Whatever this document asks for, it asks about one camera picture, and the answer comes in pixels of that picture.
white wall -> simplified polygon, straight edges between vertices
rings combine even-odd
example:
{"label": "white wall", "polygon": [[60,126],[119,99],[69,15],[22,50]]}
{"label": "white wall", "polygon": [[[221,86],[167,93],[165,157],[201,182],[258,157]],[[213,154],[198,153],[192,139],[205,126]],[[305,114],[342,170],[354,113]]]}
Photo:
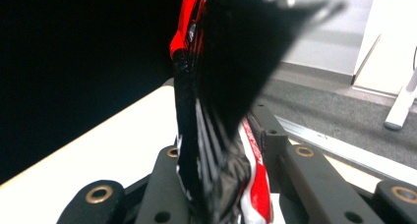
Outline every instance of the white wall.
{"label": "white wall", "polygon": [[304,34],[283,62],[353,76],[373,0],[344,0],[347,9]]}

gray floor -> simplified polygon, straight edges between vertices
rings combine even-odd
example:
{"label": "gray floor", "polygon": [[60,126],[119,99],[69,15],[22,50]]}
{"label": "gray floor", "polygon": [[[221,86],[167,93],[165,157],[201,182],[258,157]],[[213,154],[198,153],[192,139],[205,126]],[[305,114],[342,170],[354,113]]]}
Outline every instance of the gray floor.
{"label": "gray floor", "polygon": [[401,131],[387,130],[393,99],[354,90],[337,78],[281,71],[258,101],[283,119],[417,169],[417,114],[408,115]]}

screw hole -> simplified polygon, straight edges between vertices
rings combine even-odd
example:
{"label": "screw hole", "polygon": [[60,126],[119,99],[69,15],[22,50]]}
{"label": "screw hole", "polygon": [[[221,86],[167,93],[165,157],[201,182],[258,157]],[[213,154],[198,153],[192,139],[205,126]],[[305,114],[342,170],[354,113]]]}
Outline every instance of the screw hole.
{"label": "screw hole", "polygon": [[417,192],[404,187],[393,187],[391,191],[399,199],[408,203],[417,204]]}
{"label": "screw hole", "polygon": [[344,216],[347,218],[347,220],[353,223],[363,223],[362,217],[354,212],[347,211],[344,213]]}
{"label": "screw hole", "polygon": [[113,194],[113,189],[108,185],[101,185],[91,189],[86,195],[89,203],[100,203],[106,201]]}
{"label": "screw hole", "polygon": [[158,213],[156,213],[154,220],[157,223],[165,223],[167,221],[169,221],[169,219],[171,219],[171,214],[169,214],[169,212],[167,211],[160,211]]}
{"label": "screw hole", "polygon": [[295,151],[303,157],[312,157],[314,155],[314,151],[309,147],[297,147]]}
{"label": "screw hole", "polygon": [[172,148],[168,149],[168,151],[166,152],[166,154],[169,157],[176,158],[176,157],[178,157],[178,148],[172,147]]}
{"label": "screw hole", "polygon": [[107,194],[106,190],[98,190],[92,193],[92,197],[94,198],[102,198]]}

white table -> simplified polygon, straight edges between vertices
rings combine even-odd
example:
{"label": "white table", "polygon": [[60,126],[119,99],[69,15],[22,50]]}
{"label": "white table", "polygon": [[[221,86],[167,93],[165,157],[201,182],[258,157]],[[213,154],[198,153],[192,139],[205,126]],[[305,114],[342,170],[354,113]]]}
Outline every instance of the white table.
{"label": "white table", "polygon": [[162,86],[3,184],[0,223],[56,223],[85,185],[132,185],[176,133],[174,89]]}

red stripe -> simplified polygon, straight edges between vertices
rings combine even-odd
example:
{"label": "red stripe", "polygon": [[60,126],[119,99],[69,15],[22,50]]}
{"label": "red stripe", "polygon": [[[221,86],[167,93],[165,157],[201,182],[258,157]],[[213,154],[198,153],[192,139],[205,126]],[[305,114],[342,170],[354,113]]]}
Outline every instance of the red stripe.
{"label": "red stripe", "polygon": [[251,127],[249,126],[249,122],[246,118],[242,120],[242,125],[245,129],[246,135],[248,136],[249,143],[254,151],[257,162],[254,185],[251,189],[251,203],[253,207],[265,218],[266,222],[269,223],[271,205],[267,169],[264,165],[257,141],[254,138],[254,134],[252,133]]}
{"label": "red stripe", "polygon": [[181,6],[180,18],[178,21],[178,29],[169,45],[169,53],[171,58],[178,49],[186,49],[185,39],[187,36],[188,24],[190,22],[191,13],[196,5],[197,0],[183,0]]}

